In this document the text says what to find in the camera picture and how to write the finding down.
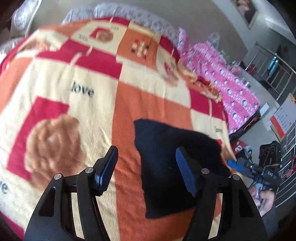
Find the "person's right hand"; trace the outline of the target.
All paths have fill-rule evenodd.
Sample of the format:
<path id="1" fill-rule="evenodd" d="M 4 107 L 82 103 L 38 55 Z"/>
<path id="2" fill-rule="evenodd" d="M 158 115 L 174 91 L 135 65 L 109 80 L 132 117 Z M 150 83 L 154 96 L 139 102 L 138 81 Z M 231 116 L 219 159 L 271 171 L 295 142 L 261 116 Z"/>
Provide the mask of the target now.
<path id="1" fill-rule="evenodd" d="M 249 188 L 249 193 L 252 196 L 255 205 L 259 208 L 260 216 L 263 217 L 271 211 L 274 203 L 275 193 L 272 190 L 263 190 L 259 192 L 259 198 L 255 198 L 256 188 Z"/>

